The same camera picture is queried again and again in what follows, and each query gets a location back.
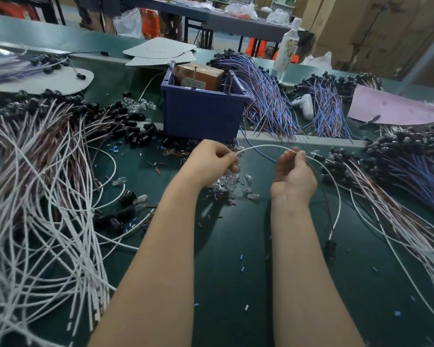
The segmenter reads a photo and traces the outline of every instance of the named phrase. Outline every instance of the white bottle cap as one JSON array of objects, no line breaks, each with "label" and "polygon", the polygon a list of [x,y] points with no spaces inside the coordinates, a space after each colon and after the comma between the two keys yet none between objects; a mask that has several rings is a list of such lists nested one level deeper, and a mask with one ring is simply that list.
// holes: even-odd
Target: white bottle cap
[{"label": "white bottle cap", "polygon": [[291,24],[291,29],[299,30],[299,28],[301,27],[301,23],[302,23],[302,18],[296,17]]}]

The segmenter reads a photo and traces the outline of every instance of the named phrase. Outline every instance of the orange chair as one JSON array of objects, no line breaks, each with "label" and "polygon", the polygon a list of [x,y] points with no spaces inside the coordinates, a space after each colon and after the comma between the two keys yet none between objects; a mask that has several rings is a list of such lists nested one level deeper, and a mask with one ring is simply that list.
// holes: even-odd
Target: orange chair
[{"label": "orange chair", "polygon": [[19,19],[39,21],[39,17],[32,6],[0,1],[0,15]]},{"label": "orange chair", "polygon": [[[248,47],[246,48],[245,53],[247,55],[251,55],[252,53],[252,47],[254,46],[254,38],[250,38],[249,39],[249,44]],[[260,40],[260,46],[259,46],[259,51],[257,53],[255,53],[255,57],[261,57],[264,58],[265,57],[265,49],[267,48],[267,41],[265,40]]]},{"label": "orange chair", "polygon": [[157,11],[140,8],[142,16],[142,33],[146,40],[161,36],[161,27],[159,25],[159,15]]},{"label": "orange chair", "polygon": [[[272,60],[276,60],[277,55],[278,55],[278,50],[277,50],[277,52],[275,52],[275,56],[273,56]],[[290,63],[299,64],[299,56],[296,55],[296,54],[293,55],[293,56],[291,57],[291,61],[290,61]]]}]

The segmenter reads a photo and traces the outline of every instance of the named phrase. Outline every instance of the person's left hand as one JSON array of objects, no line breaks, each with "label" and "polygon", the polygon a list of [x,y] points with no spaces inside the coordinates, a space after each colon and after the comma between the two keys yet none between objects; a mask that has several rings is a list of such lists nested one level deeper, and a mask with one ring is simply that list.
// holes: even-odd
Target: person's left hand
[{"label": "person's left hand", "polygon": [[202,140],[191,152],[180,174],[197,182],[202,188],[215,182],[227,169],[237,173],[238,161],[237,154],[220,142]]}]

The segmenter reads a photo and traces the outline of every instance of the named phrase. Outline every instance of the blue plastic box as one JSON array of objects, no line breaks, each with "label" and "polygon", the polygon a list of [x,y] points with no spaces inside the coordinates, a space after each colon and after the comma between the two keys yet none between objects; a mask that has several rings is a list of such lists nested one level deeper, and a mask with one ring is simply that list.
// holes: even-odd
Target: blue plastic box
[{"label": "blue plastic box", "polygon": [[237,136],[244,107],[251,100],[236,75],[229,71],[222,85],[224,91],[231,88],[230,94],[175,86],[174,81],[172,69],[169,68],[161,84],[165,132],[170,136],[194,140],[232,143]]}]

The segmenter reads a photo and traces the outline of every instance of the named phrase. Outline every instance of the green work surface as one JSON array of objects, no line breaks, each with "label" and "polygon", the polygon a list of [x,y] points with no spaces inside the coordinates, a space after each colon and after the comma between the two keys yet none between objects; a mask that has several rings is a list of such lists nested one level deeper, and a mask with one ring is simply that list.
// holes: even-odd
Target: green work surface
[{"label": "green work surface", "polygon": [[[21,21],[0,16],[0,41],[24,43],[26,46],[44,47],[66,51],[108,50],[111,56],[124,58],[122,51],[138,45],[141,40],[101,34],[84,29]],[[198,49],[198,63],[205,63],[213,57],[214,51]],[[160,73],[157,69],[127,68],[123,64],[106,63],[97,60],[73,58],[76,67],[95,73],[95,80],[85,91],[87,101],[108,104],[122,99],[122,93],[131,91],[139,98],[152,76]],[[271,69],[272,61],[256,59],[261,66]],[[290,65],[287,81],[300,82],[312,73],[322,74],[324,70]],[[347,73],[332,71],[335,75]],[[156,77],[144,94],[153,101],[158,110],[149,111],[155,122],[162,121],[159,83],[162,75]],[[392,92],[396,83],[384,81],[385,89]],[[414,99],[432,100],[434,90],[411,87],[406,93]],[[116,160],[117,176],[127,176],[127,187],[137,195],[146,193],[152,204],[159,202],[161,195],[179,169],[179,158],[163,157],[156,149],[156,142],[143,149],[132,150],[120,146],[120,153],[113,154]],[[326,153],[329,147],[300,145],[306,151],[319,149]],[[272,158],[282,152],[274,148],[264,150]],[[165,162],[162,174],[156,174],[146,161]],[[99,178],[110,175],[113,170],[108,157],[99,155],[95,161]],[[242,186],[237,189],[236,206],[224,201],[204,201],[199,197],[195,226],[195,309],[193,345],[201,346],[272,346],[271,317],[271,242],[270,242],[270,197],[269,188],[274,176],[274,164],[256,151],[248,151],[242,157],[242,174],[252,175],[252,188],[260,194],[259,204],[242,197]],[[103,202],[109,202],[120,192],[119,188],[107,187]],[[333,218],[338,202],[334,189],[326,187]],[[421,302],[388,245],[372,229],[367,229],[351,208],[347,193],[343,198],[341,217],[334,235],[338,243],[336,259],[330,264],[330,273],[350,314],[357,324],[364,340],[371,346],[422,346],[427,344],[425,336],[434,341],[434,316]],[[397,195],[405,206],[433,221],[427,210],[416,205],[416,200]],[[210,219],[201,217],[210,207]],[[311,212],[321,245],[327,239],[330,224],[323,194],[318,189],[311,203]],[[135,233],[124,241],[127,245],[138,246],[142,235]],[[110,250],[106,246],[103,253]],[[417,283],[429,304],[434,308],[434,289],[423,268],[398,248],[401,259]],[[130,264],[134,252],[117,249],[105,261],[109,281],[117,286]],[[60,308],[32,324],[32,329],[41,337],[61,344],[69,344],[66,332],[70,304]],[[394,311],[400,311],[397,317]],[[88,322],[85,316],[76,336],[74,346],[84,346],[89,338]],[[3,345],[17,345],[22,339],[11,334]]]}]

